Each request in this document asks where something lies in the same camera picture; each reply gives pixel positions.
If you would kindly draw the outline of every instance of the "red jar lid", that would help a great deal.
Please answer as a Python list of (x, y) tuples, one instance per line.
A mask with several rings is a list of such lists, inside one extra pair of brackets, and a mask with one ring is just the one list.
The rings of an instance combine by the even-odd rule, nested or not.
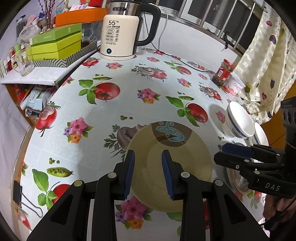
[(235, 68), (235, 66), (232, 63), (230, 63), (227, 59), (224, 59), (223, 62), (229, 65), (231, 68)]

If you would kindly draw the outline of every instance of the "kettle base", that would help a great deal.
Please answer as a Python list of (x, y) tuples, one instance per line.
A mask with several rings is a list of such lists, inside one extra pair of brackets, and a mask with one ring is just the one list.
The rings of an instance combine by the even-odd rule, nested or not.
[(130, 56), (120, 57), (120, 56), (109, 56), (109, 55), (104, 55), (104, 54), (100, 53), (100, 57), (103, 58), (103, 59), (107, 59), (107, 60), (120, 61), (120, 60), (129, 60), (129, 59), (132, 59), (133, 57), (135, 57), (135, 55), (132, 54)]

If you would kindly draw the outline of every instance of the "floral tablecloth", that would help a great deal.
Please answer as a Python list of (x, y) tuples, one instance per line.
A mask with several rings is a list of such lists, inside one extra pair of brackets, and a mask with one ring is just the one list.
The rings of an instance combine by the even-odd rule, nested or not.
[[(206, 71), (198, 63), (182, 61)], [(243, 101), (218, 88), (211, 77), (178, 57), (148, 48), (114, 63), (95, 53), (59, 88), (41, 115), (23, 163), (24, 195), (46, 213), (75, 180), (90, 182), (111, 172), (124, 159), (133, 136), (150, 123), (173, 121), (189, 127), (202, 138), (212, 159), (226, 142), (246, 145), (222, 132), (229, 102), (244, 106)], [(213, 163), (212, 180), (216, 178), (230, 186), (225, 168)], [(261, 193), (236, 195), (258, 221), (262, 219)], [(132, 191), (126, 201), (115, 204), (119, 241), (179, 240), (181, 212), (153, 210)], [(19, 219), (29, 229), (40, 221), (25, 206), (19, 209)]]

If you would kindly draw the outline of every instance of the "striped tray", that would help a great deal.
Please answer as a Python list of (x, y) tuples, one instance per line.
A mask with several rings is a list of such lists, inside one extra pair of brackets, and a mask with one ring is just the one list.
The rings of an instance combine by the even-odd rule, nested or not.
[(50, 59), (50, 60), (40, 60), (33, 61), (35, 67), (59, 67), (59, 68), (67, 68), (69, 65), (73, 64), (76, 60), (80, 59), (84, 55), (89, 52), (95, 50), (97, 48), (97, 42), (94, 41), (90, 45), (80, 49), (76, 53), (70, 55), (64, 59)]

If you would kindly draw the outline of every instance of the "kettle brand logo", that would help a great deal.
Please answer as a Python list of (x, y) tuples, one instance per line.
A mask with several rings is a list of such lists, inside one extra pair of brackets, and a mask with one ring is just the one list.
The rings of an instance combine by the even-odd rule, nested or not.
[(113, 11), (125, 11), (126, 7), (114, 7)]

